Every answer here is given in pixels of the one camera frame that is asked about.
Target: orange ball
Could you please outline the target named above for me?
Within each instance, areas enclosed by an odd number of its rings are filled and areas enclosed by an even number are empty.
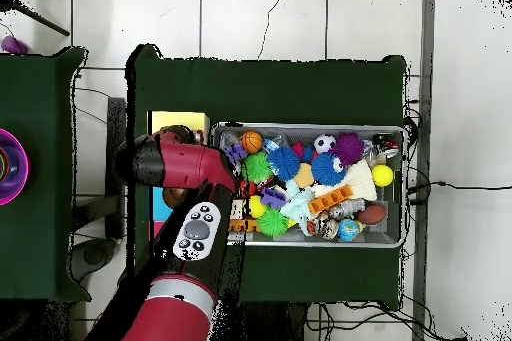
[[[261,145],[263,143],[261,135],[252,131],[245,132],[240,140],[242,142],[242,147],[247,151],[247,153],[256,153],[261,149]]]

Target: green table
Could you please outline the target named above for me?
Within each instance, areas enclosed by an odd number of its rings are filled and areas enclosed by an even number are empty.
[[[0,298],[80,301],[67,271],[71,229],[70,86],[85,51],[54,57],[0,55],[0,127],[27,152],[22,193],[0,206]]]
[[[150,110],[220,121],[402,126],[405,61],[292,63],[166,60],[141,45],[128,61],[135,137]],[[136,255],[148,242],[148,191],[137,187]],[[381,300],[398,308],[399,248],[246,247],[242,301]],[[228,247],[226,263],[236,259]]]

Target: yellow ball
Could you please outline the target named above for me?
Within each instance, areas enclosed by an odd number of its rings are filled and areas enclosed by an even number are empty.
[[[377,187],[386,187],[393,182],[393,171],[386,165],[377,165],[372,169],[372,177]]]
[[[265,204],[261,204],[261,198],[259,196],[252,196],[249,199],[249,210],[251,211],[251,216],[253,218],[260,218],[267,210],[267,206]]]

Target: colorful bowl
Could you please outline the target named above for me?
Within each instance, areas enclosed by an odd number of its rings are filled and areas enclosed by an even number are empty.
[[[0,128],[0,206],[9,203],[27,182],[30,163],[14,135]]]

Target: orange toy block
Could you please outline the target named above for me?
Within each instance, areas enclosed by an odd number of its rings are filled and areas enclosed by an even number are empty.
[[[261,232],[256,219],[230,219],[229,220],[230,232]]]
[[[314,200],[310,201],[308,204],[309,211],[313,214],[319,213],[322,210],[328,209],[338,203],[341,203],[343,200],[346,200],[352,195],[352,190],[350,186],[344,185],[337,190],[333,190],[330,193],[324,194]]]

